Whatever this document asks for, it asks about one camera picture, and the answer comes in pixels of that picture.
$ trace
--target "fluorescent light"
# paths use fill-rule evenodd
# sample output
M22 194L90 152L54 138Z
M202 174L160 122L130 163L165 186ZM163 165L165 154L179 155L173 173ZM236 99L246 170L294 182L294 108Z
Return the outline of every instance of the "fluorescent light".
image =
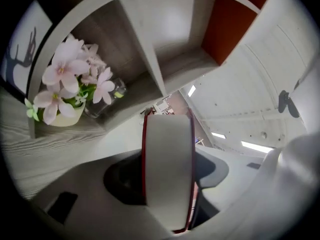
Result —
M245 142L245 141L241 141L242 146L252 149L252 150L256 150L256 151L260 151L263 153L269 153L271 150L273 150L273 148L271 147L267 147L267 146L260 146L260 145L256 145L256 144L252 144L249 142Z
M191 95L194 93L195 90L196 90L196 87L194 85L192 85L192 87L188 93L188 96L191 97Z
M214 133L214 132L211 132L211 134L212 134L213 136L216 136L216 137L219 137L219 138L222 138L222 139L225 139L225 138L226 138L226 136L223 135L223 134Z

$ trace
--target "glass vase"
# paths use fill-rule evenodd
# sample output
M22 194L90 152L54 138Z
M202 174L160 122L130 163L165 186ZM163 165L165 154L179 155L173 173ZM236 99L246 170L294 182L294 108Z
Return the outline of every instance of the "glass vase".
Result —
M84 112L91 118L98 118L108 107L112 106L118 99L121 99L127 92L125 83L116 78L112 80L114 82L114 90L109 92L111 97L111 104L108 105L104 102L103 98L96 104L93 101L87 101Z

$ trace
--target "red trim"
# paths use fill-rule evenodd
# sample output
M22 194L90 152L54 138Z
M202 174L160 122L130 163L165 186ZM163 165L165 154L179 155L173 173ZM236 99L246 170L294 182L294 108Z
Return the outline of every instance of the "red trim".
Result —
M142 170L142 195L147 204L146 196L146 136L147 136L147 120L152 110L144 116L143 131L142 131L142 148L141 148L141 170Z
M201 47L221 66L256 16L257 13L238 1L214 0Z
M175 234L185 232L189 227L192 203L194 200L194 191L195 191L195 162L196 162L195 119L194 119L194 114L192 110L190 108L188 110L189 110L189 118L190 118L190 124L191 124L191 145L192 145L191 147L192 148L191 191L190 191L189 209L188 209L188 214L186 216L185 227L179 230L174 230L173 233Z

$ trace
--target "picture frame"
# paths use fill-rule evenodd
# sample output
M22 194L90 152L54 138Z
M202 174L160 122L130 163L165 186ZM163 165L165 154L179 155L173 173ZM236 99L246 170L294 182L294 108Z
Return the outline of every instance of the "picture frame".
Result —
M13 97L24 102L39 51L53 24L34 0L17 24L0 67L0 83Z

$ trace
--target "pink flower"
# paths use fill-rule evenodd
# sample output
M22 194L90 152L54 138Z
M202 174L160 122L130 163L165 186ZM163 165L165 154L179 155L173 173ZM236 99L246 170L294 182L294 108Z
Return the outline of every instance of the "pink flower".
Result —
M115 84L111 81L107 81L112 77L110 67L106 68L102 72L97 80L96 89L93 94L93 103L98 103L103 98L104 102L108 105L112 103L109 92L115 89Z
M52 86L61 80L64 88L77 93L78 80L75 75L81 75L89 71L90 66L83 60L76 59L84 41L67 39L58 45L52 58L52 64L48 66L42 76L42 82Z
M65 88L60 90L60 83L47 85L47 90L37 94L34 98L34 105L39 108L45 108L43 112L43 121L50 125L57 116L57 111L68 118L76 115L75 109L71 104L65 103L62 98L70 99L76 96L76 93L68 92Z
M82 75L81 77L81 82L84 83L84 84L94 84L96 85L98 80L97 80L97 76L98 76L98 69L91 65L90 66L90 73L85 73Z
M101 60L97 54L99 45L97 44L85 44L82 46L82 50L79 52L77 59L88 61L90 65L96 67L105 67L107 64Z

